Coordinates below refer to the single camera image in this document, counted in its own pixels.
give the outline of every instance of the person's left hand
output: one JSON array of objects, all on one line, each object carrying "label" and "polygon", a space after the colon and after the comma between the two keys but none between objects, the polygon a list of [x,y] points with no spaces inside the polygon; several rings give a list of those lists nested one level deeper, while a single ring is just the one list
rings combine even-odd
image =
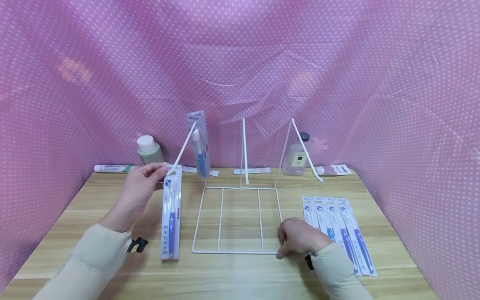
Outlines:
[{"label": "person's left hand", "polygon": [[144,213],[153,192],[163,187],[159,181],[167,172],[167,163],[152,163],[128,172],[117,202],[100,225],[118,232],[130,230],[135,220]]}]

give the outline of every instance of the white bottle cap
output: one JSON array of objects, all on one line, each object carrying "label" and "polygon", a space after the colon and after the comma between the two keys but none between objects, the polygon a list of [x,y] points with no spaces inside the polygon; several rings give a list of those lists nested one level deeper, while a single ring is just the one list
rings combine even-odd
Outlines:
[{"label": "white bottle cap", "polygon": [[155,141],[151,135],[142,135],[137,139],[138,150],[140,152],[152,152],[155,150]]}]

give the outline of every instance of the sleeve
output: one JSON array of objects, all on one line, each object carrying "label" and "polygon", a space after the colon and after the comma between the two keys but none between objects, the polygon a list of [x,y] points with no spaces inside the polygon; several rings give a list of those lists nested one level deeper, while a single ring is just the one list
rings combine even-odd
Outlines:
[{"label": "sleeve", "polygon": [[131,233],[100,226],[90,227],[60,271],[34,300],[97,299],[125,261]]},{"label": "sleeve", "polygon": [[330,300],[370,300],[370,293],[353,272],[353,263],[338,244],[331,243],[312,256],[312,264]]}]

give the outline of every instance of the bottle cap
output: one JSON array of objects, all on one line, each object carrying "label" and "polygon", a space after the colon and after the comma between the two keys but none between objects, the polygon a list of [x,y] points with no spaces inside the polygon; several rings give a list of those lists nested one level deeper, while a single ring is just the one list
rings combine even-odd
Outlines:
[{"label": "bottle cap", "polygon": [[151,135],[142,135],[137,139],[138,150],[140,152],[152,152],[155,150],[155,141]]},{"label": "bottle cap", "polygon": [[308,140],[310,139],[310,135],[306,132],[300,132],[300,137],[301,140],[304,142],[308,142]]}]

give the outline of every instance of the wire display stand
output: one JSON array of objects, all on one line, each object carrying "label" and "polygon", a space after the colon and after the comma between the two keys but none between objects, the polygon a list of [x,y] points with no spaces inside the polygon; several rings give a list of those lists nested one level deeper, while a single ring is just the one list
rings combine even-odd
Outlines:
[{"label": "wire display stand", "polygon": [[[192,128],[190,129],[190,132],[188,133],[187,135],[187,138],[185,140],[185,142],[183,143],[183,147],[181,148],[180,150],[180,153],[175,161],[175,164],[173,166],[173,169],[175,169],[176,165],[178,164],[178,162],[180,161],[180,158],[183,154],[183,151],[185,150],[185,147],[192,135],[192,132],[195,128],[195,125],[196,125],[196,122],[193,123],[192,125]],[[200,207],[198,209],[198,217],[197,217],[197,224],[195,226],[195,234],[193,235],[193,243],[192,243],[192,252],[193,253],[208,253],[208,254],[276,254],[276,252],[267,252],[265,251],[265,248],[264,248],[264,232],[263,232],[263,225],[262,225],[262,207],[261,207],[261,203],[260,203],[260,191],[274,191],[275,192],[275,196],[276,196],[276,204],[277,204],[277,207],[278,207],[278,216],[279,216],[279,221],[280,223],[283,221],[283,218],[282,218],[282,211],[280,209],[280,201],[278,199],[278,190],[276,188],[277,186],[277,183],[278,183],[278,178],[280,176],[280,171],[282,169],[282,163],[283,163],[283,157],[285,155],[285,150],[287,148],[287,143],[288,143],[288,136],[290,134],[290,129],[291,129],[291,126],[293,125],[293,128],[295,129],[295,133],[297,135],[297,138],[299,139],[300,141],[300,144],[303,148],[303,151],[305,152],[306,154],[306,157],[307,157],[307,160],[308,160],[308,163],[310,164],[310,167],[312,168],[312,173],[313,175],[320,181],[320,182],[323,182],[323,179],[318,176],[318,174],[316,173],[315,171],[315,167],[313,166],[313,163],[312,163],[312,160],[310,159],[310,155],[305,147],[305,144],[303,143],[301,137],[300,137],[300,132],[297,128],[297,125],[295,124],[295,120],[294,119],[291,119],[290,120],[290,124],[288,125],[288,130],[287,130],[287,136],[285,137],[285,144],[283,146],[283,152],[282,152],[282,157],[280,159],[280,166],[278,168],[278,172],[277,172],[277,175],[276,175],[276,179],[275,179],[275,184],[273,185],[273,187],[245,187],[243,186],[243,180],[242,180],[242,172],[244,172],[244,175],[245,175],[245,184],[246,185],[249,185],[250,184],[250,181],[249,181],[249,178],[248,178],[248,159],[247,159],[247,139],[246,139],[246,131],[245,131],[245,118],[242,118],[242,150],[241,150],[241,166],[240,168],[243,168],[243,170],[240,171],[240,184],[238,187],[225,187],[225,186],[209,186],[207,185],[207,180],[205,179],[205,186],[204,186],[204,189],[203,189],[203,192],[202,192],[202,199],[200,200]],[[195,250],[195,242],[196,242],[196,239],[197,239],[197,232],[198,232],[198,224],[200,222],[200,215],[202,213],[202,205],[203,205],[203,202],[204,202],[204,197],[205,197],[205,191],[207,189],[221,189],[222,190],[222,198],[221,198],[221,202],[220,202],[220,219],[219,219],[219,222],[218,222],[218,239],[217,239],[217,246],[216,246],[216,250],[213,250],[213,251],[201,251],[201,250]],[[257,198],[258,198],[258,216],[259,216],[259,219],[260,219],[260,241],[261,241],[261,244],[262,244],[262,251],[221,251],[220,250],[220,238],[221,238],[221,232],[222,232],[222,213],[223,213],[223,202],[224,202],[224,191],[225,190],[256,190],[257,191]]]}]

